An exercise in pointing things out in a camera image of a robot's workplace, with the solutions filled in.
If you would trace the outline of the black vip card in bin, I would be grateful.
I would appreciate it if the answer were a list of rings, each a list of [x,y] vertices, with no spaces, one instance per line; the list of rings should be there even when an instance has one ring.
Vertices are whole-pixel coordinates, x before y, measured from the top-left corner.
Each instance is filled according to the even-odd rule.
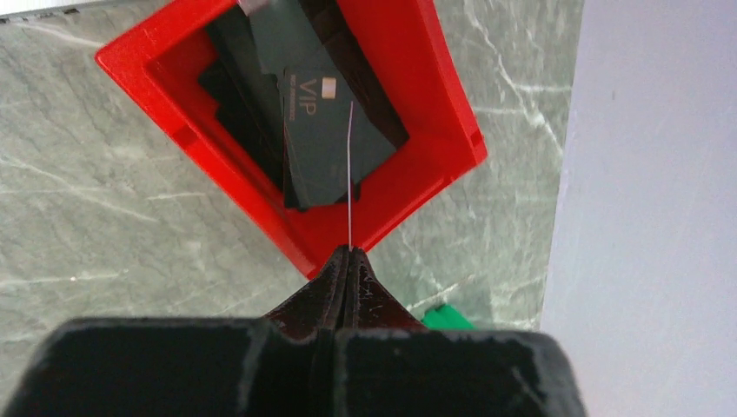
[[[285,145],[284,205],[305,211],[347,200],[346,135],[353,186],[358,187],[408,140],[395,120],[374,122],[335,68],[288,66],[280,81]]]

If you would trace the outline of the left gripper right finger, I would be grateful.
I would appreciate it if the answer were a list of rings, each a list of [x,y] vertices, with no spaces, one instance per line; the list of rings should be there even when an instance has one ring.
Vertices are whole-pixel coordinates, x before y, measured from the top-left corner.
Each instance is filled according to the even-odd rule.
[[[336,334],[339,416],[584,416],[560,345],[525,331],[359,328],[351,316],[376,282],[359,248],[352,300]]]

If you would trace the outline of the green bin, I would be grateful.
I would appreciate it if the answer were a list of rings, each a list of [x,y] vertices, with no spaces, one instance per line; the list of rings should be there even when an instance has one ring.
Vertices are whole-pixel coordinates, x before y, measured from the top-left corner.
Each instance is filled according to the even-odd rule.
[[[431,329],[464,330],[474,329],[475,326],[448,304],[442,304],[427,310],[421,318],[421,323]]]

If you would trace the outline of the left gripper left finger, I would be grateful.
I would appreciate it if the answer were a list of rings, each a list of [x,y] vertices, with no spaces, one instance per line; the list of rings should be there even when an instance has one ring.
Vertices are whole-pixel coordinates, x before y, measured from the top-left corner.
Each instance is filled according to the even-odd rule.
[[[350,251],[262,317],[81,317],[32,355],[7,416],[330,416]]]

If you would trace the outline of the left red bin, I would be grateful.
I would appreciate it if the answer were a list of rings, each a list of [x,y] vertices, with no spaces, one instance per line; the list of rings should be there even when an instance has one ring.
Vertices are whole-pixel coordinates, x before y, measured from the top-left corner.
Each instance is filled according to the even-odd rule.
[[[96,61],[309,278],[488,154],[430,1],[174,1]]]

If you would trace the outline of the black cards in left bin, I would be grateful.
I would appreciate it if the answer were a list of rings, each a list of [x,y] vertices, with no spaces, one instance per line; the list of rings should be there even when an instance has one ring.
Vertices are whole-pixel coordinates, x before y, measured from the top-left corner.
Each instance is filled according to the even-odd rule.
[[[243,1],[205,30],[217,57],[198,82],[216,101],[216,120],[282,192],[283,204],[279,84],[288,66],[339,70],[372,121],[403,125],[334,1]]]

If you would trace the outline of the grey credit card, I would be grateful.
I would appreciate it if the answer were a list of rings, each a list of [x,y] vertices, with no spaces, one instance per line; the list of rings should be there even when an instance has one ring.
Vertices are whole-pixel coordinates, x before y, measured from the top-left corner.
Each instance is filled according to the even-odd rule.
[[[352,157],[351,157],[351,138],[353,129],[353,119],[355,103],[351,101],[349,104],[348,131],[346,135],[346,174],[347,174],[347,244],[349,251],[353,250],[353,179],[352,179]]]

